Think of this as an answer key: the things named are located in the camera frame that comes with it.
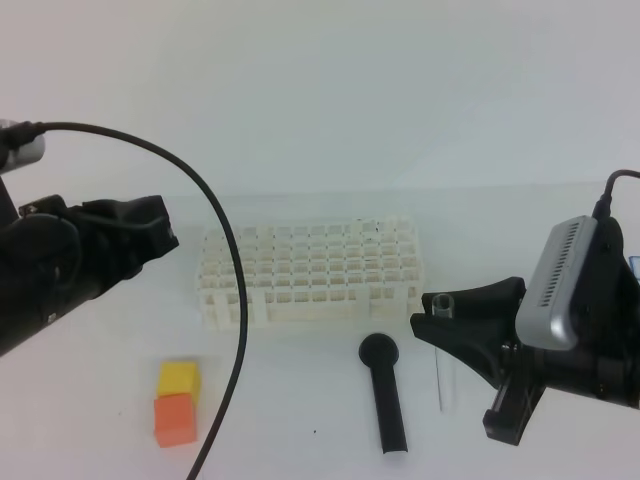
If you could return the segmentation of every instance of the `black rubber handle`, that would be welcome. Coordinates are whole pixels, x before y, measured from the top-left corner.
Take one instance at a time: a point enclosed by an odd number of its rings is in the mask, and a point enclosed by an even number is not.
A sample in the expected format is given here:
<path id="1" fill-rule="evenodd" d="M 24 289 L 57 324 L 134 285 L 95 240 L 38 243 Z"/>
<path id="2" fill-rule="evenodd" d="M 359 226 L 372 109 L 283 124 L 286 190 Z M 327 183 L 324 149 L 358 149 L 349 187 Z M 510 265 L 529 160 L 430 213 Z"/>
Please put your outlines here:
<path id="1" fill-rule="evenodd" d="M 407 439 L 393 371 L 393 365 L 398 360 L 398 347 L 387 335 L 374 333 L 360 345 L 360 359 L 371 369 L 382 452 L 407 452 Z"/>

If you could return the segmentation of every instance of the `orange block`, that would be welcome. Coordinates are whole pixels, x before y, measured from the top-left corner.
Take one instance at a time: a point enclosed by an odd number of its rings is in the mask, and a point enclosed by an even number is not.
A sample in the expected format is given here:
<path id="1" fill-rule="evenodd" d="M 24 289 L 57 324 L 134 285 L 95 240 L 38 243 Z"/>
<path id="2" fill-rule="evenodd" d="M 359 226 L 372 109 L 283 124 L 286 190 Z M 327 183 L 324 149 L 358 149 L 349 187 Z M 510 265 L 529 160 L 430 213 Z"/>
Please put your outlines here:
<path id="1" fill-rule="evenodd" d="M 164 448 L 196 441 L 196 413 L 190 394 L 158 397 L 153 407 L 158 445 Z"/>

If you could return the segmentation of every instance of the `white wall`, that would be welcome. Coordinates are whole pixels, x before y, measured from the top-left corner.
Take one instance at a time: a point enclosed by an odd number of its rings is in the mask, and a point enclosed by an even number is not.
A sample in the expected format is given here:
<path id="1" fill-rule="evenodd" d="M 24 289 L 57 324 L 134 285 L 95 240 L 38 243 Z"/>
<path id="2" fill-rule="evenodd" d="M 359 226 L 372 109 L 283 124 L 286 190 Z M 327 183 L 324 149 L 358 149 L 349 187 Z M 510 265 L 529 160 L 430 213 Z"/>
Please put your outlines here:
<path id="1" fill-rule="evenodd" d="M 601 180 L 640 159 L 634 1 L 5 3 L 0 116 L 126 129 L 222 194 Z M 16 197 L 194 191 L 126 146 L 48 140 Z"/>

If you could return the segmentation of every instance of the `cube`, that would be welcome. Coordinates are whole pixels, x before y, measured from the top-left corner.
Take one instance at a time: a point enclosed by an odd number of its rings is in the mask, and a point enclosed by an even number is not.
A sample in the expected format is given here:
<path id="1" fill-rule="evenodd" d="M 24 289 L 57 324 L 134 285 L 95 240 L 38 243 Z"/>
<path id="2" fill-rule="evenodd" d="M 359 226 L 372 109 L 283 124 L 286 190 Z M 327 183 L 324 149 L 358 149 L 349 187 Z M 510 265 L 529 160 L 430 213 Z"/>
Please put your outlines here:
<path id="1" fill-rule="evenodd" d="M 162 448 L 195 442 L 196 415 L 191 394 L 181 393 L 156 398 L 154 434 Z"/>
<path id="2" fill-rule="evenodd" d="M 188 393 L 194 405 L 200 396 L 200 372 L 196 362 L 165 362 L 158 379 L 158 397 Z"/>

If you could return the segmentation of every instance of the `white table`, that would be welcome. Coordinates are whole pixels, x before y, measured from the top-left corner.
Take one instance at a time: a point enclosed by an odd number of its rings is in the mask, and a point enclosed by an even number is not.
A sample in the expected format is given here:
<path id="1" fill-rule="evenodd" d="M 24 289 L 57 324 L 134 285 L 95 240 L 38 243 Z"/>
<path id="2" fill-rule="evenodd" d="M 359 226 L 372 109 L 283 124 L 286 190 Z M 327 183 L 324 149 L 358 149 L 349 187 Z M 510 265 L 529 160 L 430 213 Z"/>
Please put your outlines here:
<path id="1" fill-rule="evenodd" d="M 233 222 L 407 213 L 420 228 L 427 288 L 528 279 L 552 225 L 589 214 L 602 185 L 224 199 Z M 640 182 L 620 182 L 614 214 L 640 253 Z M 7 479 L 181 479 L 198 445 L 153 438 L 158 363 L 202 362 L 204 438 L 226 385 L 236 334 L 198 321 L 193 279 L 207 215 L 200 198 L 168 199 L 181 247 L 0 361 L 0 476 Z M 383 455 L 368 332 L 400 349 L 396 376 L 409 453 Z M 547 390 L 519 447 L 485 437 L 495 391 L 455 365 L 455 399 L 439 412 L 433 348 L 408 319 L 250 331 L 245 366 L 205 479 L 637 478 L 640 413 Z"/>

